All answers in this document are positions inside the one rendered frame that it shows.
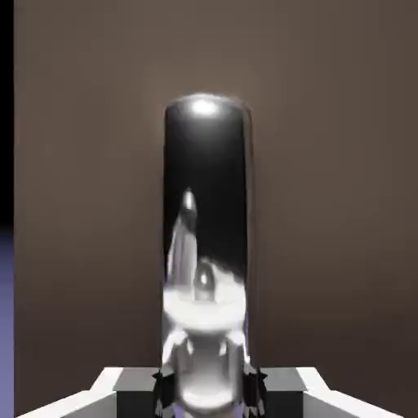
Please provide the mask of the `brown cabinet door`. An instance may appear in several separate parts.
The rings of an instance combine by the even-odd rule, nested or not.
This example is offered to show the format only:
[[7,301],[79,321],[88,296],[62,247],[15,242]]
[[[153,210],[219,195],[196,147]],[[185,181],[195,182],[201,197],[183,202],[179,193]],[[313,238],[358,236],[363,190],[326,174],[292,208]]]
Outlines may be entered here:
[[15,412],[158,360],[162,116],[253,121],[251,356],[418,418],[418,0],[15,0]]

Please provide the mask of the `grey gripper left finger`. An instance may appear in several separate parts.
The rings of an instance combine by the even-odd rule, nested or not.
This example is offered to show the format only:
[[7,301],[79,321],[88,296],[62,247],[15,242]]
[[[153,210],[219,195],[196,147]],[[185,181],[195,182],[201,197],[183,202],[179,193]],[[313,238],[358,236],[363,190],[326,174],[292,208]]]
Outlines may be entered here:
[[16,418],[175,418],[174,374],[158,367],[105,367],[86,390]]

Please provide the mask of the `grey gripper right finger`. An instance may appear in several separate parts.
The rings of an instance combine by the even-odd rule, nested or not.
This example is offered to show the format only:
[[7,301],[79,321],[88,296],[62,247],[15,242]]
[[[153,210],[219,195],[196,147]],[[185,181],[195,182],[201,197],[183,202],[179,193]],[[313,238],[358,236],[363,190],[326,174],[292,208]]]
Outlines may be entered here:
[[242,418],[403,418],[330,389],[314,367],[247,367]]

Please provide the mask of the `shiny dark metal handle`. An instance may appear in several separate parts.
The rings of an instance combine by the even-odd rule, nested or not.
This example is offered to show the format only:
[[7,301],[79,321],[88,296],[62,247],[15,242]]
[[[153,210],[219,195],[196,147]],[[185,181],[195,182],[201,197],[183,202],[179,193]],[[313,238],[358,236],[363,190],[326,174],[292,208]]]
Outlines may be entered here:
[[243,402],[250,142],[238,100],[194,93],[165,109],[162,405],[184,418],[236,418]]

